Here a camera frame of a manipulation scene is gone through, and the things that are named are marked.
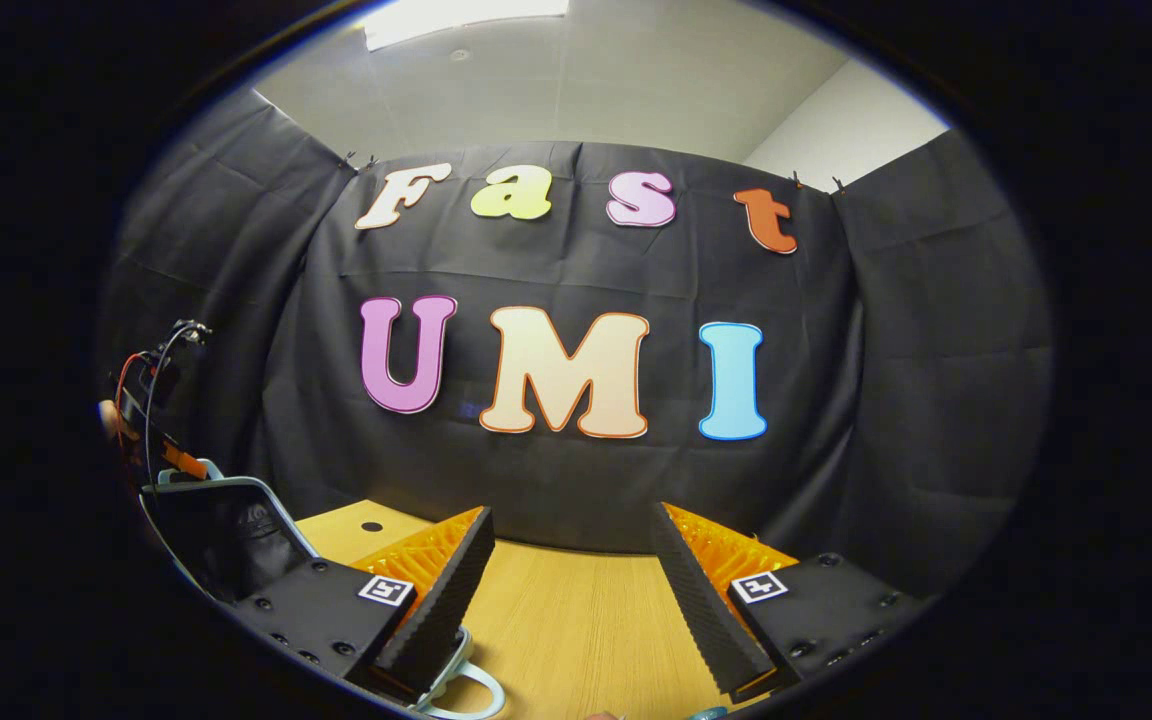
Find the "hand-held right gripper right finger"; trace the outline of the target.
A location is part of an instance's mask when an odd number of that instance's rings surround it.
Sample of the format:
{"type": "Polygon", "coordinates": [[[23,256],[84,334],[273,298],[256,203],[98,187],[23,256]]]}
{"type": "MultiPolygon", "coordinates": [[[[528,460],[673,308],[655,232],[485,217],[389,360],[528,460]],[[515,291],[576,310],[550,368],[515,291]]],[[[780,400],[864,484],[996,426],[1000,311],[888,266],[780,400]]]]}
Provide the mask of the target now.
{"type": "Polygon", "coordinates": [[[859,659],[927,605],[841,553],[795,559],[676,505],[657,503],[650,528],[695,646],[735,703],[859,659]]]}

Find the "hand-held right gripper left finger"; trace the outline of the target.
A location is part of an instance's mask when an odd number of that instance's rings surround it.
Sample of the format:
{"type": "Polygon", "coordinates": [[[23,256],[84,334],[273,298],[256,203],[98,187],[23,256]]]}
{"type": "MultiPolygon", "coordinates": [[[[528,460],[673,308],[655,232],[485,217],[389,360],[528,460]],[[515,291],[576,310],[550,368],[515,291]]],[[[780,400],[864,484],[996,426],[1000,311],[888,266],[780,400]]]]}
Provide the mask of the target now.
{"type": "Polygon", "coordinates": [[[236,602],[288,655],[393,700],[433,691],[495,547],[485,506],[439,521],[353,564],[306,559],[236,602]]]}

